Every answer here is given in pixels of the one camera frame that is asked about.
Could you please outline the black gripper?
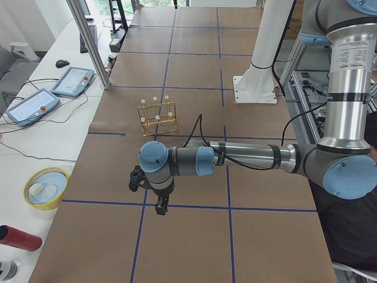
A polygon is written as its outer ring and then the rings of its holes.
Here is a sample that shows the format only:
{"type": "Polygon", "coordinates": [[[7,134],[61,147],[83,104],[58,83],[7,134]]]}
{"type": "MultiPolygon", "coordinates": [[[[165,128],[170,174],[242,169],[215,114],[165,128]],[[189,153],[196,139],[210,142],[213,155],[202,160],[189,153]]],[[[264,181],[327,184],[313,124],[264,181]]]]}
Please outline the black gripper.
{"type": "Polygon", "coordinates": [[[167,213],[169,197],[173,191],[174,191],[173,188],[153,190],[153,192],[157,196],[157,203],[155,205],[155,210],[158,215],[164,216],[167,213]]]}

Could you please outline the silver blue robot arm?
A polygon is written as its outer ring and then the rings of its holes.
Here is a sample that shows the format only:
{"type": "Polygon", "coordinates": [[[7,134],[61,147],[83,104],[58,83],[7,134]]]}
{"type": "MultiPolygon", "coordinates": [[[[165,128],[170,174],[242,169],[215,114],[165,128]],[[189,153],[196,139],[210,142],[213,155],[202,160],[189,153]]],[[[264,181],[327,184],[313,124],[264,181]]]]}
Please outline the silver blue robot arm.
{"type": "Polygon", "coordinates": [[[376,187],[376,164],[364,139],[376,45],[375,1],[306,1],[303,30],[332,44],[326,123],[315,145],[257,145],[189,138],[183,147],[145,143],[129,188],[157,195],[156,212],[167,212],[174,178],[210,175],[216,166],[282,169],[307,177],[341,199],[364,197],[376,187]]]}

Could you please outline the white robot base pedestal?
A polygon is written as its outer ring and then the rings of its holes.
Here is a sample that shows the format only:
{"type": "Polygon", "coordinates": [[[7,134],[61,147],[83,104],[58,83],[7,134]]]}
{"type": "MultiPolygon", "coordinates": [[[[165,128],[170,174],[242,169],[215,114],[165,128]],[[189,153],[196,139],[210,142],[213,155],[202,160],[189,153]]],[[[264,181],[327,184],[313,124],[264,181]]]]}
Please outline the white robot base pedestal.
{"type": "Polygon", "coordinates": [[[233,77],[236,103],[277,103],[273,64],[295,3],[294,0],[266,1],[250,67],[242,76],[233,77]]]}

